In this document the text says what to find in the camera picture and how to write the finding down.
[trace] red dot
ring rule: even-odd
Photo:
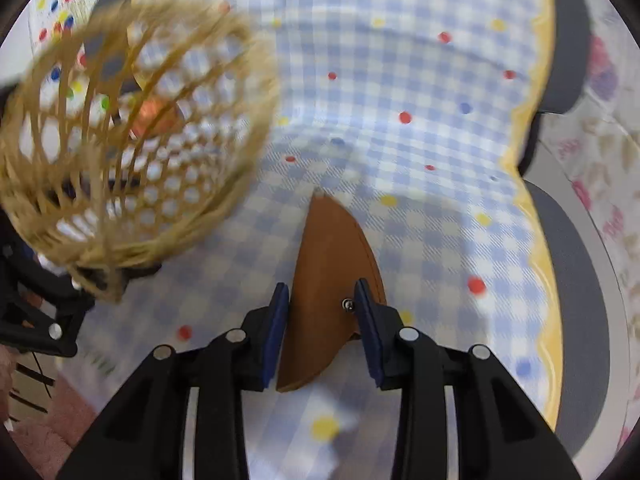
[[[466,285],[469,287],[469,291],[476,296],[480,294],[484,294],[486,292],[486,285],[482,278],[478,278],[477,276],[471,276],[466,282]]]
[[[191,339],[192,335],[193,335],[193,330],[189,325],[182,325],[178,329],[177,336],[180,341],[188,341],[189,339]]]

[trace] blue dot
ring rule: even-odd
[[[528,359],[520,359],[516,363],[518,377],[527,378],[531,375],[531,362]]]

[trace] pink fabric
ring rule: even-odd
[[[34,420],[15,425],[14,442],[44,480],[54,480],[71,447],[49,426]]]

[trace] orange object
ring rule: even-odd
[[[358,222],[337,200],[316,191],[293,275],[279,392],[311,382],[358,333],[355,314],[345,312],[342,302],[353,297],[360,278],[369,282],[373,298],[386,304],[378,264]]]
[[[136,137],[141,137],[145,131],[151,126],[152,121],[156,118],[160,110],[167,104],[169,101],[159,98],[159,97],[151,97],[142,103],[140,107],[140,111],[138,112],[138,116],[133,121],[131,125],[131,131]],[[166,111],[162,114],[162,117],[156,123],[156,125],[151,129],[151,131],[147,134],[149,137],[155,137],[164,133],[167,133],[170,130],[176,130],[175,133],[180,132],[180,127],[178,124],[182,119],[182,114],[180,110],[175,105],[171,110]]]

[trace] yellow dot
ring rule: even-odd
[[[387,207],[395,207],[398,205],[398,199],[393,195],[383,195],[380,197],[380,203]]]
[[[340,431],[340,424],[332,416],[319,416],[311,425],[311,435],[321,442],[333,440]]]
[[[405,326],[411,326],[414,323],[414,314],[412,312],[399,310],[398,314],[400,314],[400,319],[402,319],[402,323],[404,323]]]
[[[484,227],[491,225],[491,222],[492,222],[491,217],[485,215],[484,213],[478,213],[476,215],[476,220],[481,226],[484,226]]]
[[[503,32],[507,30],[507,24],[500,18],[495,18],[494,20],[491,20],[490,26],[496,32]]]

